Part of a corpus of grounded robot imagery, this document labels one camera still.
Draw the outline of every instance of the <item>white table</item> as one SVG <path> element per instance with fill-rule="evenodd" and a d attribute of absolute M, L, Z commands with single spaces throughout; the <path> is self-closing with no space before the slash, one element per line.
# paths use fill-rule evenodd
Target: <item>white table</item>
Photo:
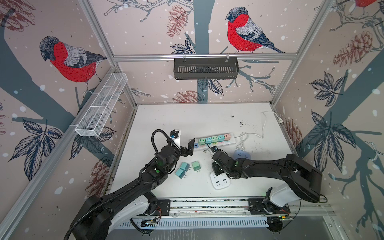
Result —
<path fill-rule="evenodd" d="M 254 132 L 261 135 L 265 121 L 263 111 L 271 111 L 267 103 L 232 103 L 232 104 L 162 104 L 140 105 L 132 129 L 129 133 L 124 152 L 118 166 L 111 192 L 118 190 L 139 176 L 139 170 L 154 156 L 151 134 L 162 129 L 167 134 L 173 129 L 181 130 L 181 146 L 187 146 L 190 139 L 202 136 L 214 136 L 233 132 Z M 250 135 L 245 142 L 245 150 L 252 160 L 275 160 L 284 158 L 291 150 L 273 113 L 265 113 L 267 122 L 264 138 Z M 160 149 L 166 139 L 156 133 L 155 143 Z M 231 157 L 235 145 L 222 148 Z M 253 177 L 231 180 L 228 188 L 215 190 L 210 180 L 212 159 L 209 152 L 197 151 L 193 156 L 180 157 L 181 162 L 191 164 L 199 161 L 199 172 L 193 169 L 186 172 L 186 177 L 178 178 L 172 173 L 152 192 L 158 198 L 187 197 L 251 197 L 263 196 L 270 187 L 277 187 L 283 181 L 272 178 Z"/>

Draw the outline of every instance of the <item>wallpaper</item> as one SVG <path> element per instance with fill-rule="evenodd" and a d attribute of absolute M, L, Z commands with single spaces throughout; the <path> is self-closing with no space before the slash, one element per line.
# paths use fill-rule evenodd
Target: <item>wallpaper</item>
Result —
<path fill-rule="evenodd" d="M 120 62 L 137 103 L 270 101 L 290 60 L 239 61 L 236 79 L 176 80 L 173 61 Z"/>
<path fill-rule="evenodd" d="M 384 239 L 383 12 L 337 0 L 277 104 L 350 239 Z"/>
<path fill-rule="evenodd" d="M 3 220 L 110 66 L 77 1 L 0 6 Z"/>
<path fill-rule="evenodd" d="M 123 93 L 99 137 L 77 135 L 11 239 L 62 239 L 84 201 L 103 196 L 132 107 Z"/>
<path fill-rule="evenodd" d="M 171 54 L 176 44 L 184 44 L 184 34 L 189 36 L 197 54 L 262 53 L 276 52 L 276 49 L 277 52 L 297 52 L 321 2 L 91 1 L 116 55 Z M 248 27 L 235 31 L 245 24 Z"/>

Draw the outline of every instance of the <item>blue power socket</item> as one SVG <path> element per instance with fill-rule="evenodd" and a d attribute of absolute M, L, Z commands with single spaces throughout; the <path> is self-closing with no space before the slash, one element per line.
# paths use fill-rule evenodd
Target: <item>blue power socket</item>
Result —
<path fill-rule="evenodd" d="M 233 154 L 233 159 L 236 160 L 238 158 L 251 159 L 251 155 L 248 152 L 236 150 L 235 153 Z"/>

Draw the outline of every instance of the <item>black metal basket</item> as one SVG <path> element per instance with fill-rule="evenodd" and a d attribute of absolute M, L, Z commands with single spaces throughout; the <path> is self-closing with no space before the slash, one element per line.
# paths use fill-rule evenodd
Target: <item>black metal basket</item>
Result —
<path fill-rule="evenodd" d="M 175 79 L 235 79 L 239 73 L 237 58 L 175 58 Z"/>

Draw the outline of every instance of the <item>gray floor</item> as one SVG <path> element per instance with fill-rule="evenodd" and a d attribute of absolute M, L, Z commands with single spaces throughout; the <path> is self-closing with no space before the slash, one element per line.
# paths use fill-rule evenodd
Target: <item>gray floor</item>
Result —
<path fill-rule="evenodd" d="M 114 230 L 106 240 L 332 240 L 323 217 L 297 217 L 281 234 L 266 228 L 156 230 L 142 236 L 136 229 Z"/>

